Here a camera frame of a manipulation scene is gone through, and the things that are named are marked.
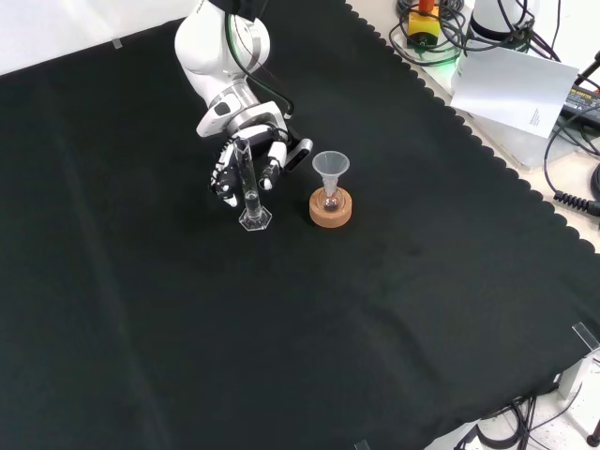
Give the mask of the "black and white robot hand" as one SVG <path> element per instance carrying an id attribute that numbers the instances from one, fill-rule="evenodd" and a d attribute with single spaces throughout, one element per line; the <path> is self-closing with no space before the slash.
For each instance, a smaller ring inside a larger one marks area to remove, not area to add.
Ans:
<path id="1" fill-rule="evenodd" d="M 238 130 L 224 144 L 217 163 L 211 172 L 210 188 L 226 204 L 236 207 L 238 200 L 236 189 L 239 176 L 235 174 L 236 158 L 234 143 L 247 140 L 252 155 L 259 155 L 258 149 L 269 143 L 267 164 L 258 178 L 258 186 L 263 191 L 273 188 L 285 167 L 290 163 L 288 157 L 292 144 L 300 144 L 287 129 L 273 125 L 261 124 Z"/>

